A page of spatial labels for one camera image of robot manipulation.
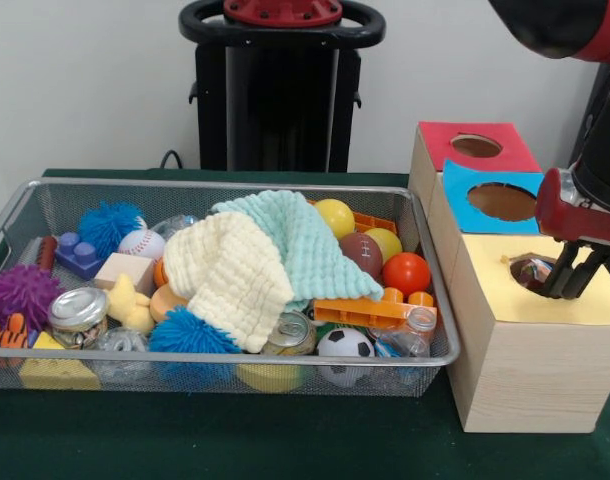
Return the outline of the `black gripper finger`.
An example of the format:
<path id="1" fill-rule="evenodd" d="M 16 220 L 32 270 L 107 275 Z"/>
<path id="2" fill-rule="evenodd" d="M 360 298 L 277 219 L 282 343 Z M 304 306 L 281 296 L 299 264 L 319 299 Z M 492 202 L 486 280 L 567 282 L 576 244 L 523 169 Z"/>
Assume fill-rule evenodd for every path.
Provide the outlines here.
<path id="1" fill-rule="evenodd" d="M 573 273 L 573 262 L 578 255 L 578 244 L 564 242 L 563 250 L 549 273 L 542 289 L 544 296 L 561 296 Z"/>
<path id="2" fill-rule="evenodd" d="M 564 298 L 579 298 L 607 258 L 607 251 L 593 250 L 584 262 L 574 268 L 564 287 Z"/>

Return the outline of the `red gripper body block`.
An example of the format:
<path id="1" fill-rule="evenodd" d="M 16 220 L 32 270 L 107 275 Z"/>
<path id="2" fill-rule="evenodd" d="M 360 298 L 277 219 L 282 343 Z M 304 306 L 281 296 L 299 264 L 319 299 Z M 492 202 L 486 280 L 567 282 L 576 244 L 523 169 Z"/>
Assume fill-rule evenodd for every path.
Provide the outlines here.
<path id="1" fill-rule="evenodd" d="M 610 211 L 580 193 L 570 170 L 552 168 L 545 174 L 535 218 L 540 232 L 558 241 L 610 247 Z"/>

